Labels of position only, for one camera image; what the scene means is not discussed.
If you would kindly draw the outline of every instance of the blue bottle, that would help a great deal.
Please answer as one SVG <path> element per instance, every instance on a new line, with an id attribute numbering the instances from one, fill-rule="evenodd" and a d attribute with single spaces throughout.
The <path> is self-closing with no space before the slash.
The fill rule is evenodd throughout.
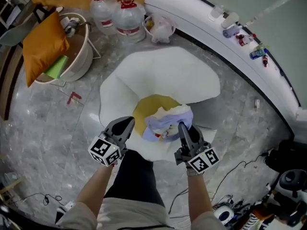
<path id="1" fill-rule="evenodd" d="M 255 51 L 251 52 L 251 53 L 249 54 L 249 57 L 250 57 L 251 59 L 257 59 L 257 58 L 260 58 L 260 57 L 264 56 L 264 55 L 267 54 L 268 52 L 269 52 L 269 51 L 268 51 L 266 48 L 264 48 L 264 49 L 257 49 L 257 50 L 255 50 Z"/>

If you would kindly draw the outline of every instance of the electrical wire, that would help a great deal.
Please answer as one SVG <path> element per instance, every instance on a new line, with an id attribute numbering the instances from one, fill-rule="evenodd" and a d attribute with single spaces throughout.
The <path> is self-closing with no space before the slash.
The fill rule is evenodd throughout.
<path id="1" fill-rule="evenodd" d="M 247 166 L 248 164 L 256 162 L 257 159 L 258 159 L 259 157 L 261 157 L 261 155 L 262 155 L 262 154 L 258 155 L 258 157 L 257 157 L 255 160 L 249 161 L 248 163 L 246 163 L 245 161 L 241 161 L 240 163 L 238 163 L 238 165 L 237 165 L 235 168 L 233 168 L 231 171 L 229 171 L 229 172 L 224 176 L 224 178 L 222 179 L 222 181 L 220 182 L 220 184 L 218 185 L 218 187 L 217 187 L 217 189 L 216 189 L 216 191 L 215 191 L 215 194 L 214 194 L 213 198 L 211 199 L 211 202 L 214 200 L 214 197 L 215 197 L 217 191 L 219 190 L 219 188 L 220 188 L 222 182 L 226 179 L 227 175 L 229 175 L 232 171 L 234 171 L 241 163 L 245 163 L 245 165 L 244 165 L 243 168 L 246 168 L 246 166 Z"/>
<path id="2" fill-rule="evenodd" d="M 190 215 L 187 216 L 181 216 L 181 217 L 170 217 L 170 219 L 174 219 L 174 218 L 184 218 L 184 217 L 189 217 Z"/>
<path id="3" fill-rule="evenodd" d="M 216 193 L 217 193 L 217 191 L 219 190 L 219 188 L 220 188 L 222 182 L 226 179 L 226 177 L 227 177 L 232 171 L 234 171 L 241 163 L 245 163 L 245 165 L 244 165 L 243 168 L 246 168 L 246 166 L 249 165 L 250 163 L 256 162 L 257 159 L 258 159 L 259 157 L 263 156 L 263 154 L 264 154 L 264 153 L 258 155 L 258 157 L 257 157 L 255 160 L 251 160 L 251 161 L 249 161 L 249 162 L 241 161 L 240 163 L 238 163 L 238 165 L 237 165 L 235 168 L 233 168 L 232 170 L 230 170 L 230 171 L 224 176 L 224 178 L 222 179 L 222 181 L 221 181 L 220 184 L 218 185 L 218 187 L 217 187 L 215 193 L 208 193 L 208 194 L 213 194 L 213 197 L 212 197 L 212 199 L 211 199 L 211 202 L 214 200 L 214 197 L 216 196 Z M 184 195 L 184 194 L 186 194 L 186 193 L 188 193 L 188 192 L 189 192 L 189 188 L 186 188 L 185 190 L 183 190 L 182 192 L 178 193 L 178 194 L 174 197 L 174 199 L 173 199 L 173 201 L 172 201 L 172 204 L 171 204 L 171 207 L 170 207 L 170 209 L 169 209 L 169 211 L 168 211 L 168 214 L 169 214 L 169 215 L 170 215 L 171 212 L 172 212 L 172 207 L 173 207 L 173 205 L 174 205 L 174 202 L 175 202 L 176 198 L 177 198 L 178 196 Z M 188 216 L 170 217 L 170 219 L 174 219 L 174 218 L 183 218 L 183 217 L 188 217 Z"/>
<path id="4" fill-rule="evenodd" d="M 219 200 L 219 202 L 217 202 L 216 204 L 218 205 L 226 196 L 230 196 L 231 198 L 234 197 L 233 195 L 227 194 L 227 195 L 225 195 L 224 197 L 222 197 L 222 198 Z"/>
<path id="5" fill-rule="evenodd" d="M 173 204 L 174 204 L 174 201 L 176 200 L 176 198 L 177 198 L 178 196 L 180 196 L 180 195 L 186 194 L 186 193 L 188 192 L 188 189 L 189 189 L 189 188 L 184 189 L 182 192 L 178 193 L 178 194 L 174 197 L 173 202 L 172 202 L 172 204 L 171 204 L 171 207 L 169 208 L 168 214 L 170 214 L 170 213 L 172 212 L 172 207 L 173 207 Z"/>
<path id="6" fill-rule="evenodd" d="M 62 204 L 62 203 L 60 202 L 60 201 L 62 200 L 62 197 L 61 197 L 61 196 L 55 196 L 55 197 L 53 197 L 53 196 L 51 196 L 50 194 L 42 194 L 42 193 L 32 194 L 32 195 L 29 195 L 29 196 L 27 196 L 27 197 L 21 198 L 21 199 L 15 201 L 15 202 L 12 202 L 12 203 L 15 204 L 15 203 L 17 203 L 17 202 L 19 202 L 19 201 L 25 200 L 25 199 L 27 199 L 27 198 L 29 198 L 29 197 L 34 196 L 34 195 L 42 195 L 42 196 L 44 196 L 43 204 L 44 204 L 45 206 L 47 206 L 47 205 L 49 204 L 49 198 L 48 198 L 48 196 L 51 197 L 51 198 L 53 198 L 53 199 L 54 199 L 55 201 L 57 201 L 60 205 L 65 206 L 64 204 Z"/>

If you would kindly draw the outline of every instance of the human arm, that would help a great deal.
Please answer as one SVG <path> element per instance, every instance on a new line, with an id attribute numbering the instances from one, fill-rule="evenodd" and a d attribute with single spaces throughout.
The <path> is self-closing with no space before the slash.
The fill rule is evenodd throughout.
<path id="1" fill-rule="evenodd" d="M 212 212 L 211 201 L 202 174 L 188 176 L 191 222 L 205 212 Z"/>
<path id="2" fill-rule="evenodd" d="M 75 205 L 57 225 L 78 230 L 95 230 L 97 216 L 106 192 L 113 166 L 100 166 L 79 193 Z"/>
<path id="3" fill-rule="evenodd" d="M 98 216 L 112 169 L 113 166 L 105 167 L 101 165 L 78 194 L 76 202 L 88 206 L 95 217 Z"/>

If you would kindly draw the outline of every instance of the black device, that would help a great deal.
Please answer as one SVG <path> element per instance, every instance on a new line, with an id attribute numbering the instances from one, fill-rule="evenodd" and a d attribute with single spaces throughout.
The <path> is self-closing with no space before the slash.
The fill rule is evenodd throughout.
<path id="1" fill-rule="evenodd" d="M 284 172 L 280 179 L 279 185 L 281 188 L 293 191 L 292 196 L 297 198 L 297 191 L 307 191 L 307 172 L 304 170 L 288 170 Z"/>

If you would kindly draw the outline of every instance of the green sponge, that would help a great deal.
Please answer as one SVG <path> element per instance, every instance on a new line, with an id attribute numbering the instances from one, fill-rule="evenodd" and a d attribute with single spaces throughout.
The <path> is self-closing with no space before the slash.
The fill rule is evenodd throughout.
<path id="1" fill-rule="evenodd" d="M 58 79 L 63 71 L 63 68 L 66 66 L 68 61 L 67 56 L 60 56 L 52 65 L 45 71 L 45 74 L 48 76 Z"/>

